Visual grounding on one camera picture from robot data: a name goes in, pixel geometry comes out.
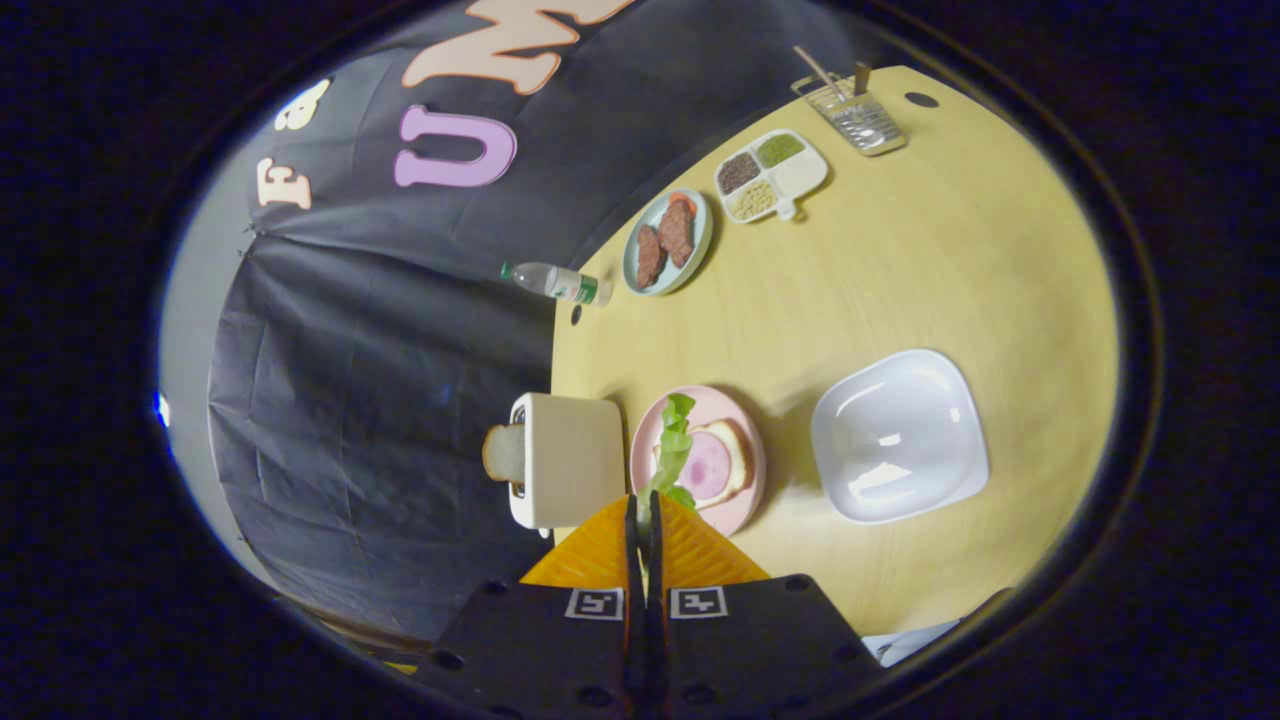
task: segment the beans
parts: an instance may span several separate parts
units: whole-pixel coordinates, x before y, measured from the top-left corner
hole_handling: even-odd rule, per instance
[[[765,168],[772,168],[801,150],[804,143],[796,140],[796,136],[782,133],[765,140],[755,154],[760,156]]]
[[[733,217],[739,220],[753,218],[773,208],[777,201],[778,196],[773,193],[773,187],[767,181],[755,181],[737,196]]]
[[[724,163],[719,172],[721,192],[728,195],[760,174],[760,167],[746,152],[739,152]]]

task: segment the plastic bottle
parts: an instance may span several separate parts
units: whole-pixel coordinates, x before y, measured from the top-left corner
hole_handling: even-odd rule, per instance
[[[529,292],[582,305],[604,306],[612,295],[608,283],[600,283],[591,275],[547,263],[521,263],[518,265],[503,263],[502,278],[512,281]]]

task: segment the chopsticks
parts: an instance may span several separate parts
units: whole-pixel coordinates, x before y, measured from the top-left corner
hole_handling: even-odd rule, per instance
[[[822,65],[818,64],[818,60],[814,60],[812,55],[805,53],[804,47],[800,47],[799,45],[792,45],[791,49],[795,50],[796,55],[800,55],[805,63],[809,63],[809,67],[813,68],[813,72],[818,73],[818,77],[820,77],[822,81],[827,83],[827,87],[829,87],[832,92],[836,94],[836,97],[840,97],[841,102],[849,100],[849,97],[845,96],[845,92],[840,90],[840,86],[836,85],[833,79],[831,79],[831,76],[827,73],[827,70],[824,70]],[[872,67],[868,65],[867,63],[859,61],[854,69],[854,97],[858,97],[859,95],[867,92],[867,85],[870,83],[870,79],[872,79]]]
[[[820,77],[823,82],[826,82],[827,86],[831,87],[831,90],[836,94],[836,97],[840,97],[841,102],[849,100],[847,97],[845,97],[845,94],[840,90],[840,86],[836,85],[833,79],[831,79],[831,76],[827,74],[827,70],[822,69],[822,65],[818,64],[818,60],[814,60],[808,53],[805,53],[804,47],[800,47],[799,45],[792,45],[791,49],[796,51],[796,55],[804,58],[805,63],[809,63],[809,67],[813,68],[813,72],[818,73],[818,77]]]

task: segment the black fabric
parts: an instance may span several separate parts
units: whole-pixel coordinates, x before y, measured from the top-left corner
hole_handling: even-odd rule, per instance
[[[274,237],[244,258],[210,423],[227,498],[284,591],[434,638],[479,583],[549,548],[479,457],[513,398],[548,389],[550,334],[513,288],[474,284]]]
[[[595,26],[556,15],[581,40],[550,49],[563,60],[532,95],[475,77],[404,88],[404,68],[420,50],[490,24],[465,8],[424,17],[316,76],[333,85],[305,128],[268,124],[252,151],[307,176],[314,206],[260,208],[253,178],[246,178],[259,228],[460,277],[497,278],[504,260],[577,266],[617,229],[620,205],[630,217],[649,200],[634,190],[673,178],[708,142],[795,99],[790,85],[812,70],[792,45],[846,74],[856,60],[909,63],[849,15],[813,3],[641,0]],[[412,105],[507,123],[518,138],[515,161],[481,188],[397,186],[401,150],[442,159],[476,152],[470,140],[402,141],[401,118]]]
[[[794,99],[809,69],[792,45],[844,73],[859,59],[906,63],[810,3],[645,0],[577,27],[531,96],[472,77],[402,87],[420,50],[488,24],[465,8],[315,76],[333,83],[306,127],[265,117],[246,152],[306,176],[312,206],[260,206],[246,178],[260,236],[210,374],[218,471],[273,578],[426,639],[480,580],[518,577],[549,547],[515,524],[479,461],[485,429],[550,378],[552,301],[488,282],[502,261],[579,266],[660,186]],[[480,188],[397,186],[401,150],[476,152],[474,141],[403,142],[415,104],[507,123],[515,163]]]

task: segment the wooden table surface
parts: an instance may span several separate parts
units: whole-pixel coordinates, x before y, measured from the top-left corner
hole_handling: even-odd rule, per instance
[[[576,327],[559,304],[552,364],[553,393],[618,404],[627,452],[635,423],[677,386],[737,400],[768,469],[732,541],[772,575],[813,575],[864,635],[960,618],[1034,568],[1093,479],[1119,360],[1103,259],[1032,143],[908,68],[876,70],[870,91],[906,147],[863,158],[803,100],[769,114],[669,187],[704,193],[716,215],[698,274],[667,296],[631,293],[620,264],[632,218],[582,268],[614,283],[611,304],[584,307]],[[911,91],[940,106],[909,102]],[[732,224],[716,167],[777,128],[806,137],[831,173],[799,201],[803,220]],[[856,525],[823,495],[810,416],[837,380],[911,347],[964,373],[991,479],[941,510]]]

